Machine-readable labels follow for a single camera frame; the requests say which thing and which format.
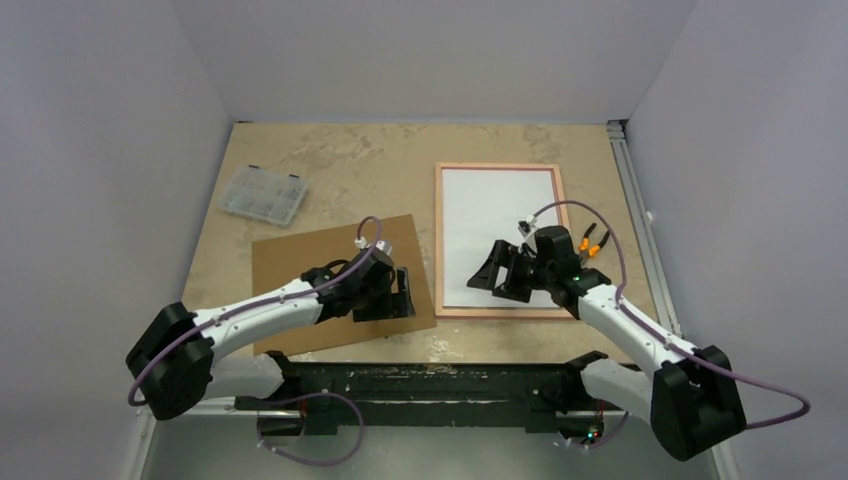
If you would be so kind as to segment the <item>brown cardboard backing board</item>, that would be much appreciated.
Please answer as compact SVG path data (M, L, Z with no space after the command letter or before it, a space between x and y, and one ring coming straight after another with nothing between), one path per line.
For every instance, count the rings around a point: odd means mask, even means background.
M253 293L280 288L332 260L353 258L356 229L353 223L254 242ZM265 338L254 344L253 351L296 355L435 327L437 321L413 217L407 214L383 219L381 238L392 245L394 263L408 270L414 317L371 322L355 322L351 316L335 318Z

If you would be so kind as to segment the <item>clear plastic organizer box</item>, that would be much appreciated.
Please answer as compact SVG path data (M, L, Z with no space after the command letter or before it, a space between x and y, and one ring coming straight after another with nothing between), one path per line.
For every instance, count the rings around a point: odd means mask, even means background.
M229 214L287 227L308 190L296 174L269 171L256 165L235 170L218 197L218 207Z

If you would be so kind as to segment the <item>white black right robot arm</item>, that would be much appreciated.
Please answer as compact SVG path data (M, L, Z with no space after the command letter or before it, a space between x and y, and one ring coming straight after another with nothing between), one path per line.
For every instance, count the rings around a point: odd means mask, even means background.
M737 385L718 372L731 367L723 351L700 349L651 322L607 276L586 267L565 227L520 227L524 243L496 241L468 287L522 303L535 291L546 292L636 365L630 369L597 351L584 354L567 363L559 397L576 407L599 400L622 408L648 423L658 443L679 461L746 430Z

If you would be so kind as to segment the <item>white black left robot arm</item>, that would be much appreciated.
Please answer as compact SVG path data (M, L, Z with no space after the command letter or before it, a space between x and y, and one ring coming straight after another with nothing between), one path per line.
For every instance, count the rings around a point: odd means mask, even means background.
M313 267L287 284L229 305L191 311L163 307L130 349L132 407L148 407L158 420L176 418L206 399L263 399L284 409L297 399L298 382L283 372L277 354L238 362L233 353L268 337L351 316L356 322L414 316L410 275L384 242L361 248L350 260Z

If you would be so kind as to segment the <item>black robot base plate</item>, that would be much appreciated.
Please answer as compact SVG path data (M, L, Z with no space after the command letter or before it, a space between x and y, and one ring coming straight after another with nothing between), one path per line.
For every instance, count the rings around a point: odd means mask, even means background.
M262 432L286 432L279 412L294 413L306 435L341 426L521 428L593 443L612 430L616 406L590 398L575 369L553 364L379 364L294 362L266 399L239 396Z

